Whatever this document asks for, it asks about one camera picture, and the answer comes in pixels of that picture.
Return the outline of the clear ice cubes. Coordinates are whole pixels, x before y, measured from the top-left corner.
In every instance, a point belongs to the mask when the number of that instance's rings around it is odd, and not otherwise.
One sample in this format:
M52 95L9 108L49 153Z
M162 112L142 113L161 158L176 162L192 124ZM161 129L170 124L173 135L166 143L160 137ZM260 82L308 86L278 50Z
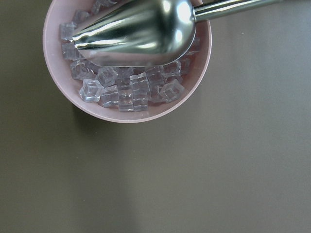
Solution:
M192 57L198 52L200 40L195 36L187 52L179 59L159 66L112 67L98 66L87 60L76 48L72 37L75 31L92 17L109 13L104 7L111 6L107 0L98 0L92 11L78 10L70 22L59 27L63 57L71 60L71 75L81 80L80 96L85 102L96 102L102 107L118 107L124 112L148 109L149 103L169 103L180 98L184 92L184 77L190 71Z

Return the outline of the pink bowl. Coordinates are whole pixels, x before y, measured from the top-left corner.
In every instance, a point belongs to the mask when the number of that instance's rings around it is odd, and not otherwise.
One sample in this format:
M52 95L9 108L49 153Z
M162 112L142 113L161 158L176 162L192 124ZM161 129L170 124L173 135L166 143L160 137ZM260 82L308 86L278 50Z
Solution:
M209 21L196 25L196 35L200 38L200 51L192 57L190 71L184 77L182 85L185 92L180 99L170 103L154 104L142 112L120 112L118 108L104 108L96 103L84 102L79 90L81 81L74 80L70 73L70 61L63 58L59 25L72 20L76 10L88 11L92 0L53 0L46 15L43 28L43 51L48 70L53 81L76 107L102 120L117 123L141 123L167 115L181 106L197 89L207 70L211 57L212 30Z

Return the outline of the steel ice scoop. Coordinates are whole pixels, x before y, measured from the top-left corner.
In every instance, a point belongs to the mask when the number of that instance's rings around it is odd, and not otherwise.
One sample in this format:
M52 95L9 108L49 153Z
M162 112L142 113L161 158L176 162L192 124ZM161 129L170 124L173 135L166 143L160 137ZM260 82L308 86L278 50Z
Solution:
M72 40L98 66L166 65L190 48L197 23L270 4L270 0L221 0L194 6L189 0L128 0L90 18Z

